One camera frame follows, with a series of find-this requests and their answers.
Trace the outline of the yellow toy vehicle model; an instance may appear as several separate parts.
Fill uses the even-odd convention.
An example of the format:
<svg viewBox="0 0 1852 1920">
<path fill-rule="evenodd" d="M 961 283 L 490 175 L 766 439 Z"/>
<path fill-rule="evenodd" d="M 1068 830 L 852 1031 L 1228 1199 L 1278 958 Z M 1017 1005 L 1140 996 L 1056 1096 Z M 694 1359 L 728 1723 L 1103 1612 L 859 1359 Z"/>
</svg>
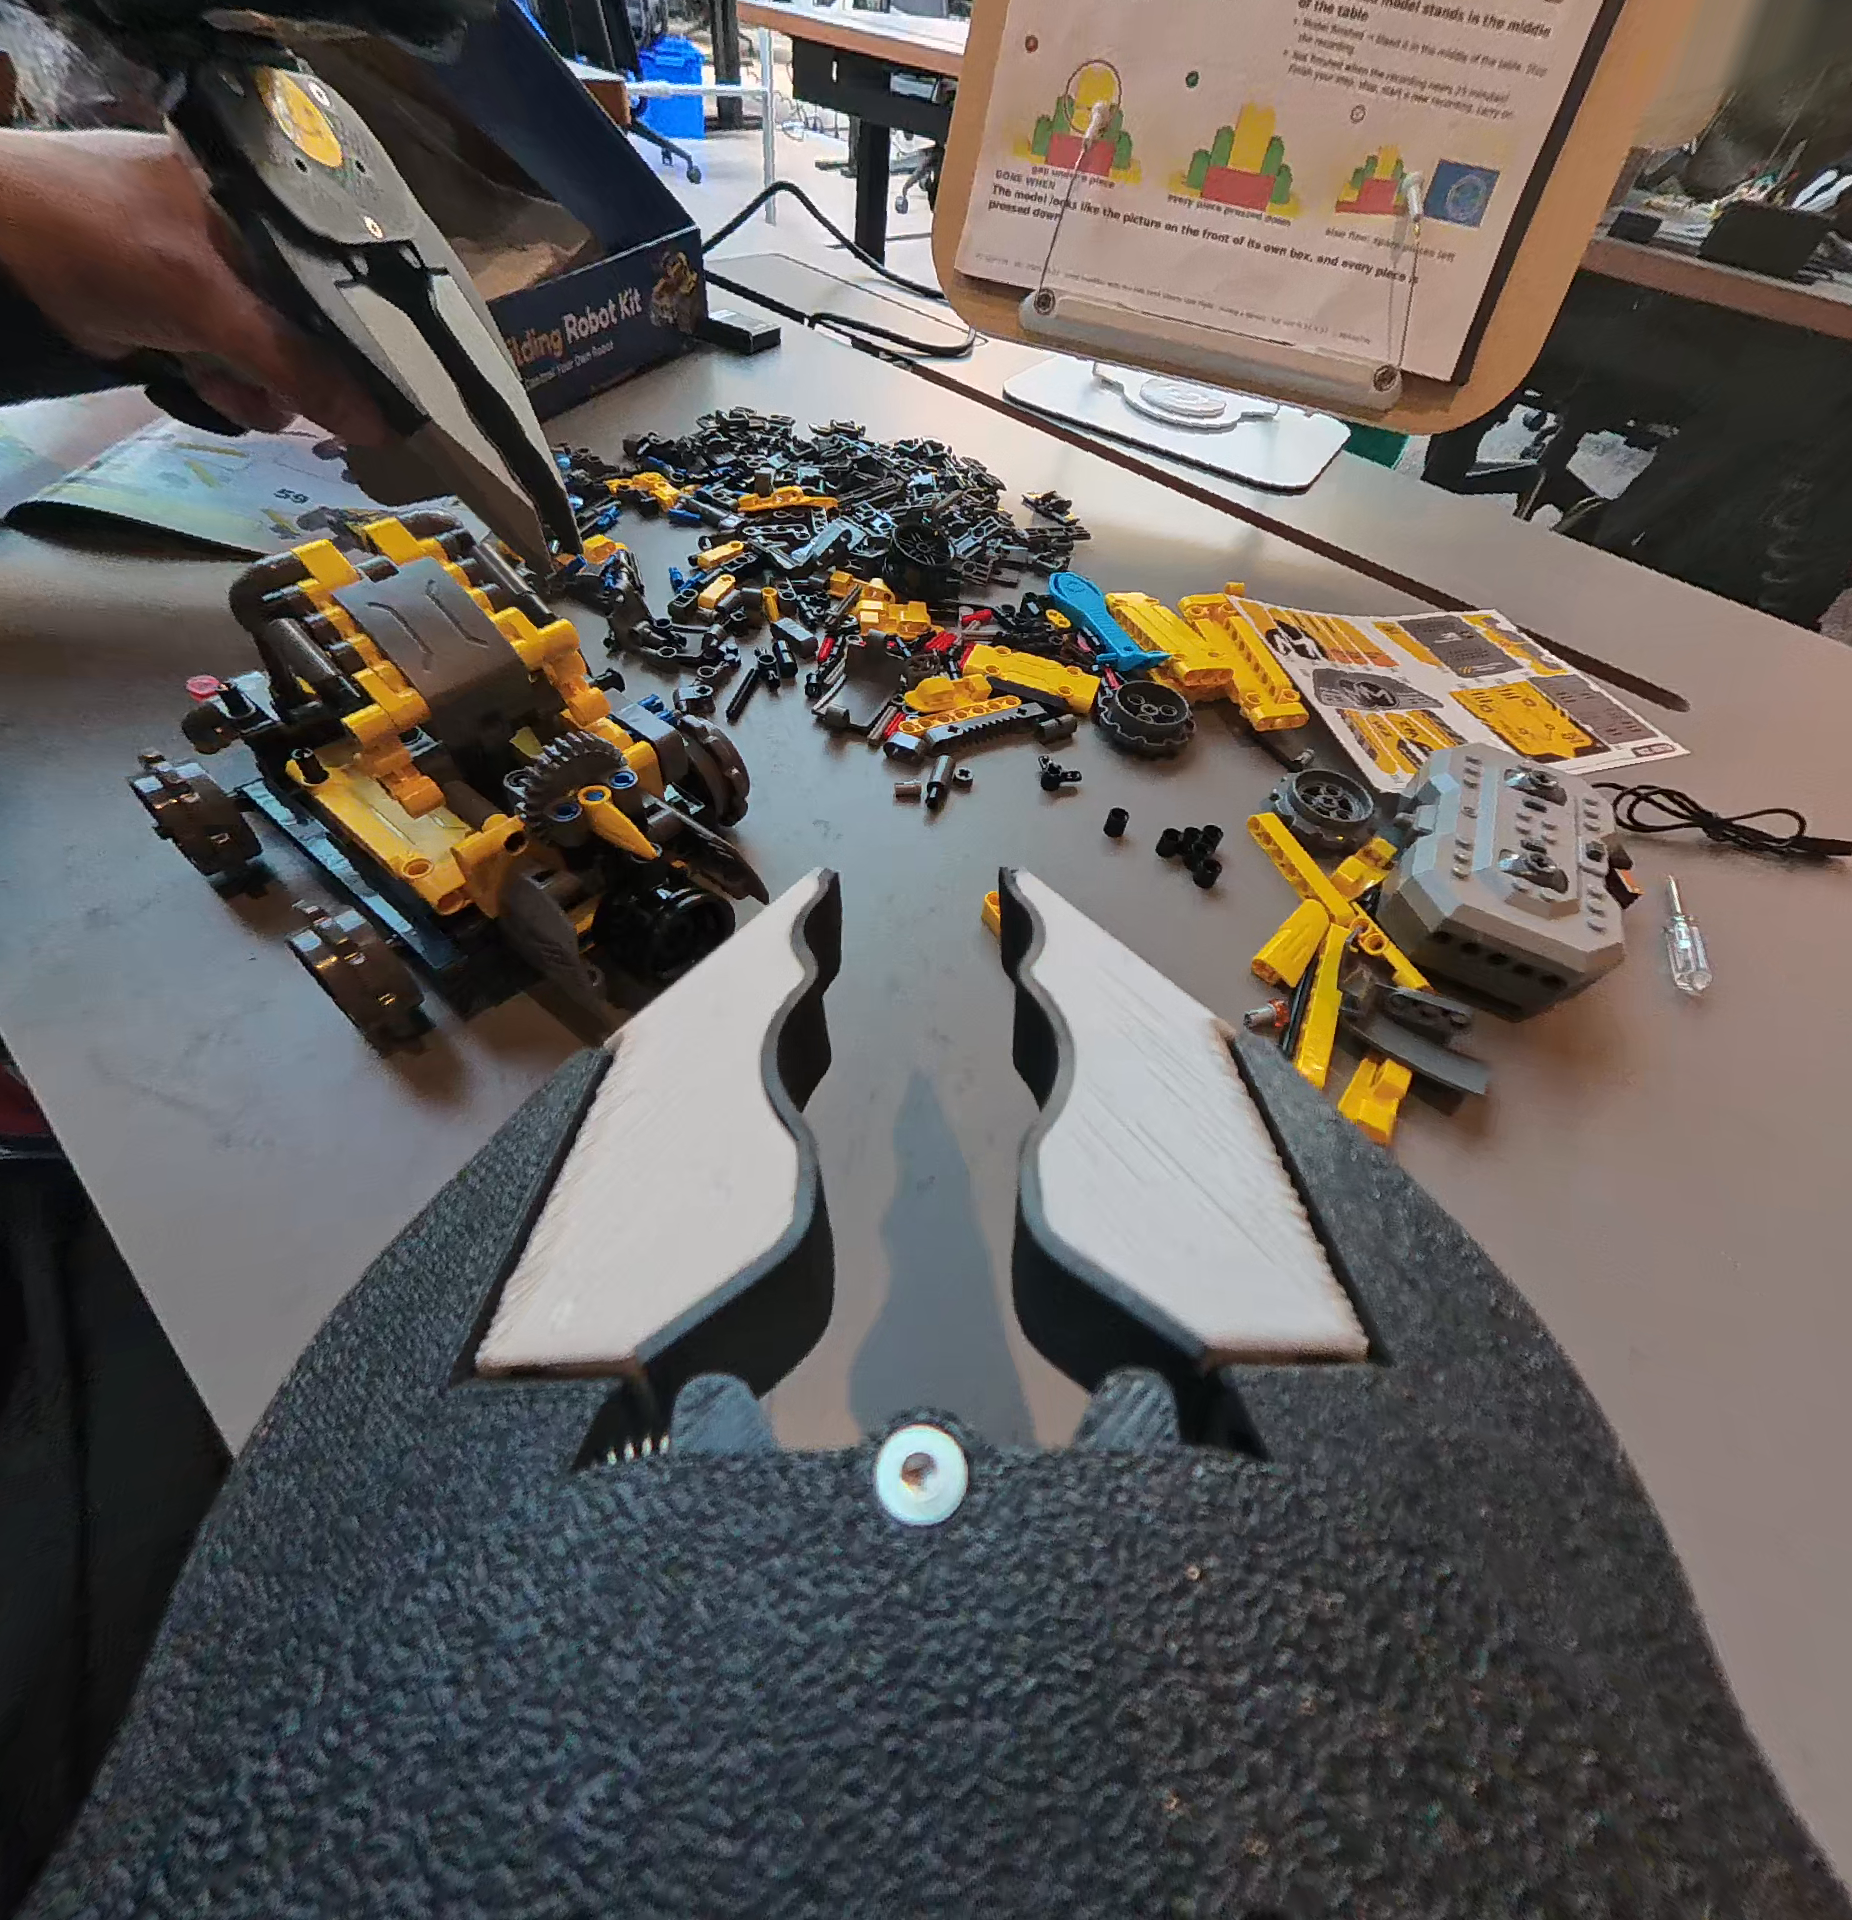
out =
<svg viewBox="0 0 1852 1920">
<path fill-rule="evenodd" d="M 148 826 L 216 887 L 264 893 L 265 842 L 304 904 L 291 958 L 380 1053 L 553 996 L 602 1022 L 688 978 L 766 883 L 731 848 L 752 772 L 696 707 L 588 666 L 531 565 L 449 514 L 343 516 L 227 588 L 255 666 L 198 673 L 198 755 L 128 772 Z"/>
</svg>

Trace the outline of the far work table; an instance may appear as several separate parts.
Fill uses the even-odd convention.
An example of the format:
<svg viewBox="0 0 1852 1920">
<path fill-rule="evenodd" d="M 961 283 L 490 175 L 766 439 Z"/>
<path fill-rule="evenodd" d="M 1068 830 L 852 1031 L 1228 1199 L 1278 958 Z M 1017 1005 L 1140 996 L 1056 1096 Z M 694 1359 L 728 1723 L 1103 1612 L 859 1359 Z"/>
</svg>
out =
<svg viewBox="0 0 1852 1920">
<path fill-rule="evenodd" d="M 1723 314 L 1852 342 L 1852 242 L 1825 231 L 1792 273 L 1709 257 L 1711 209 L 1620 204 L 1584 242 L 1584 273 Z"/>
</svg>

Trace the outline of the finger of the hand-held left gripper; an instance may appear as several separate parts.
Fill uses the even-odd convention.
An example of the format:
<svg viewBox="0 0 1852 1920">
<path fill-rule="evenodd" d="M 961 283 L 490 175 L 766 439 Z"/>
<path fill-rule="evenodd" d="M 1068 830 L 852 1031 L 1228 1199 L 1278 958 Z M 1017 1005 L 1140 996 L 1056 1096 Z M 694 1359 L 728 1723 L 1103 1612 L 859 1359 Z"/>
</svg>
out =
<svg viewBox="0 0 1852 1920">
<path fill-rule="evenodd" d="M 458 500 L 531 567 L 553 567 L 538 548 L 524 494 L 495 473 L 468 418 L 428 338 L 427 263 L 412 242 L 328 247 L 288 228 L 264 231 L 264 273 L 288 314 L 304 321 L 336 368 L 370 395 L 383 439 L 348 439 L 348 474 L 380 506 Z"/>
<path fill-rule="evenodd" d="M 579 532 L 568 484 L 539 434 L 539 418 L 531 414 L 531 391 L 510 368 L 504 338 L 490 321 L 490 302 L 458 267 L 427 267 L 427 302 L 428 302 L 427 338 L 468 418 L 480 425 L 495 473 L 524 494 L 538 516 L 538 548 L 545 558 L 579 558 L 580 532 Z"/>
</svg>

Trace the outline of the black wheel rim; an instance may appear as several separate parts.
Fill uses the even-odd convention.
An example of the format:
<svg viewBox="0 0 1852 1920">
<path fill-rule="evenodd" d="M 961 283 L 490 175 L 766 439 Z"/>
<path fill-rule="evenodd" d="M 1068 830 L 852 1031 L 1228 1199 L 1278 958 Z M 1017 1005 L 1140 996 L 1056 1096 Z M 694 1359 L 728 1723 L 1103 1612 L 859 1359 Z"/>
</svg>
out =
<svg viewBox="0 0 1852 1920">
<path fill-rule="evenodd" d="M 893 516 L 880 583 L 894 598 L 953 605 L 961 598 L 961 583 L 967 583 L 967 558 L 953 550 L 953 532 L 950 528 L 935 528 L 934 516 L 908 514 L 908 516 Z"/>
</svg>

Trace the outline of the yellow rectangular panel piece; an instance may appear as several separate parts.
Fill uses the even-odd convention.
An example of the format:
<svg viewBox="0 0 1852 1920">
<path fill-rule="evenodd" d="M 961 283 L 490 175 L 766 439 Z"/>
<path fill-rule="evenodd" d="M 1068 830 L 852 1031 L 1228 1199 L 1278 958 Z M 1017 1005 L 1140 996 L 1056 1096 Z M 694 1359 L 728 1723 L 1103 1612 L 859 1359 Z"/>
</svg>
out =
<svg viewBox="0 0 1852 1920">
<path fill-rule="evenodd" d="M 1042 707 L 1087 718 L 1103 705 L 1103 673 L 1011 648 L 967 648 L 961 673 L 984 680 L 995 699 L 1017 699 Z"/>
</svg>

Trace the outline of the instruction booklet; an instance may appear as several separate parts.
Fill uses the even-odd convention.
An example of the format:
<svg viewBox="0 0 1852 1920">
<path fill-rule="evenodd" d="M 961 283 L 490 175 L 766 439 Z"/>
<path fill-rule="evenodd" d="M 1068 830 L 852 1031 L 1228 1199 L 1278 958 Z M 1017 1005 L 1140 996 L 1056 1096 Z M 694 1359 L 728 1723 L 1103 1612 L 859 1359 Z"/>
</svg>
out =
<svg viewBox="0 0 1852 1920">
<path fill-rule="evenodd" d="M 0 408 L 0 524 L 120 524 L 235 558 L 383 516 L 313 425 L 216 434 L 128 395 Z"/>
</svg>

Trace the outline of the yellow beam assembly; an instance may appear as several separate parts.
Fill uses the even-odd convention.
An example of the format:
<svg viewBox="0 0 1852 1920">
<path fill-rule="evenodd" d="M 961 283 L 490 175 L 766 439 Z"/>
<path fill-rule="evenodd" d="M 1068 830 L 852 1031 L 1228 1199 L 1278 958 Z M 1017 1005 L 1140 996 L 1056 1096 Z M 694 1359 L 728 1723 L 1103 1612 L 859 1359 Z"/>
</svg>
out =
<svg viewBox="0 0 1852 1920">
<path fill-rule="evenodd" d="M 1324 855 L 1296 848 L 1296 836 L 1272 808 L 1260 808 L 1246 830 L 1295 887 L 1295 913 L 1254 956 L 1254 978 L 1282 1001 L 1254 1022 L 1266 1022 L 1282 1058 L 1324 1096 L 1333 1082 L 1333 1058 L 1345 1053 L 1333 1031 L 1340 985 L 1356 958 L 1393 969 L 1407 989 L 1433 989 L 1433 978 L 1380 929 L 1377 913 L 1380 878 L 1393 872 L 1395 848 L 1387 836 L 1371 836 L 1340 864 L 1324 864 Z M 1377 1146 L 1393 1146 L 1401 1097 L 1407 1069 L 1350 1053 L 1340 1085 L 1340 1119 L 1350 1129 L 1360 1129 Z"/>
</svg>

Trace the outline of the yellow stacked beam frame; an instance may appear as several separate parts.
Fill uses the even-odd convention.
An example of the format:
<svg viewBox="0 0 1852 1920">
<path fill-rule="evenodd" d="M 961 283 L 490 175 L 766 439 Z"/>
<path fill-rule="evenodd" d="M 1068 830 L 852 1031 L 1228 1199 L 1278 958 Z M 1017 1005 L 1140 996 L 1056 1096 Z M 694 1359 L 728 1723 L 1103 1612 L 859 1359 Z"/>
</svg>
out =
<svg viewBox="0 0 1852 1920">
<path fill-rule="evenodd" d="M 1131 640 L 1133 673 L 1175 685 L 1188 705 L 1232 705 L 1254 731 L 1296 731 L 1309 721 L 1295 666 L 1278 657 L 1246 598 L 1106 592 L 1112 627 Z"/>
</svg>

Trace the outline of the grey curved panel piece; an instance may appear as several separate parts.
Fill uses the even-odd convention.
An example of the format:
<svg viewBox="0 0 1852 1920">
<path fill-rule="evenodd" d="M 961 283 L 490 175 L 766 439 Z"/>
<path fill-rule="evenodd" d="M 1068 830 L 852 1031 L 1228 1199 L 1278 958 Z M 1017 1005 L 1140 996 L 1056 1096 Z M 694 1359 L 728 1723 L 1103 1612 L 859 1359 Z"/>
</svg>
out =
<svg viewBox="0 0 1852 1920">
<path fill-rule="evenodd" d="M 884 752 L 903 721 L 908 660 L 903 657 L 830 657 L 829 680 L 814 680 L 809 718 L 830 741 L 857 741 Z"/>
</svg>

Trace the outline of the dark blue kit box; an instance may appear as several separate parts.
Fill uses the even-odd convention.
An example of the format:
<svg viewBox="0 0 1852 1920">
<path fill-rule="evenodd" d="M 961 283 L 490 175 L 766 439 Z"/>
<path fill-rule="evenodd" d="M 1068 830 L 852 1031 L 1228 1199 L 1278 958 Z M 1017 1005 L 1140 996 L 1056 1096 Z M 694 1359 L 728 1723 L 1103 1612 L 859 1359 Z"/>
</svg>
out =
<svg viewBox="0 0 1852 1920">
<path fill-rule="evenodd" d="M 444 55 L 328 33 L 297 50 L 367 116 L 553 418 L 706 321 L 696 228 L 524 4 Z"/>
</svg>

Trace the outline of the blue brick separator tool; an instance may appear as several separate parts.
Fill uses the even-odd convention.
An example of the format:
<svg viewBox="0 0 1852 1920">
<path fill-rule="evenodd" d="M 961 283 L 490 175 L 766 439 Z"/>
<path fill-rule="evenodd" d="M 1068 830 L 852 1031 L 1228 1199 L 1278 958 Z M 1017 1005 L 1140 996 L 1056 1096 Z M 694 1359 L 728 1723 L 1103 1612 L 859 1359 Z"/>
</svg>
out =
<svg viewBox="0 0 1852 1920">
<path fill-rule="evenodd" d="M 1131 631 L 1112 614 L 1106 592 L 1075 567 L 1047 576 L 1047 605 L 1087 640 L 1097 666 L 1106 666 L 1106 673 L 1148 673 L 1148 666 L 1172 660 L 1172 651 Z"/>
</svg>

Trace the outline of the wooden instruction board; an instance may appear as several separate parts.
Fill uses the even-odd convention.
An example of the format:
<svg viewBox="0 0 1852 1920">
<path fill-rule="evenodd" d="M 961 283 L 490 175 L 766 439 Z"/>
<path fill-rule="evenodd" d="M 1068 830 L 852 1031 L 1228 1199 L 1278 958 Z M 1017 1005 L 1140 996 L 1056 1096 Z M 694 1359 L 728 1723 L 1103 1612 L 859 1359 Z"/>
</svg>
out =
<svg viewBox="0 0 1852 1920">
<path fill-rule="evenodd" d="M 1683 4 L 974 4 L 934 263 L 992 338 L 1436 434 L 1516 395 Z"/>
</svg>

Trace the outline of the blue crate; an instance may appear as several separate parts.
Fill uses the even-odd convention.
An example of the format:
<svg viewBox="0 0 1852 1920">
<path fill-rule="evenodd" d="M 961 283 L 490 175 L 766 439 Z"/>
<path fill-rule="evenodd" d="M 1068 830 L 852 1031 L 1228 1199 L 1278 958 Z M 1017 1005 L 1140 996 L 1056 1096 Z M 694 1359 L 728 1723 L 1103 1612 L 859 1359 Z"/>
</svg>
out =
<svg viewBox="0 0 1852 1920">
<path fill-rule="evenodd" d="M 642 79 L 667 91 L 642 91 L 642 122 L 665 139 L 706 139 L 706 50 L 688 33 L 658 33 L 642 47 Z"/>
</svg>

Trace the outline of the pile of mixed coloured pieces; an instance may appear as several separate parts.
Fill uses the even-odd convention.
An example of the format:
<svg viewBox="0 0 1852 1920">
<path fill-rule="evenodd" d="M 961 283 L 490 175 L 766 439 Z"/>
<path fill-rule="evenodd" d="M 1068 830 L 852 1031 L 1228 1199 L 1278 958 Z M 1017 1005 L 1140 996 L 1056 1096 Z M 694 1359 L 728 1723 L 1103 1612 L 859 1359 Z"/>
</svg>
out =
<svg viewBox="0 0 1852 1920">
<path fill-rule="evenodd" d="M 809 705 L 830 657 L 852 651 L 908 660 L 903 721 L 995 699 L 984 680 L 961 673 L 967 648 L 1011 648 L 1097 673 L 1087 640 L 1047 605 L 1047 576 L 984 588 L 974 605 L 920 605 L 880 583 L 857 583 L 843 598 L 802 598 L 790 588 L 738 592 L 714 583 L 694 605 L 667 605 L 667 565 L 681 548 L 694 543 L 667 528 L 633 528 L 630 543 L 588 532 L 588 550 L 560 565 L 560 588 L 612 614 L 623 651 L 675 666 L 675 707 L 706 707 L 728 673 L 728 721 L 738 721 L 743 699 L 763 685 L 802 685 Z"/>
</svg>

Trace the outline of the dark grey sprocket wheel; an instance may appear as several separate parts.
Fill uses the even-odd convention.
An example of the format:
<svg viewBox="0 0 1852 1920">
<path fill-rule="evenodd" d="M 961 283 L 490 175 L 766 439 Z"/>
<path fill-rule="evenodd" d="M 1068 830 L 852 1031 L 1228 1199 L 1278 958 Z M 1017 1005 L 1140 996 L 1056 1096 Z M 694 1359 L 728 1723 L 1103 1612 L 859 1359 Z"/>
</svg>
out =
<svg viewBox="0 0 1852 1920">
<path fill-rule="evenodd" d="M 1097 726 L 1120 755 L 1163 762 L 1180 755 L 1194 741 L 1194 705 L 1160 680 L 1103 680 Z"/>
<path fill-rule="evenodd" d="M 1380 830 L 1380 800 L 1356 772 L 1295 765 L 1278 778 L 1272 815 L 1296 836 L 1296 848 L 1340 861 Z"/>
</svg>

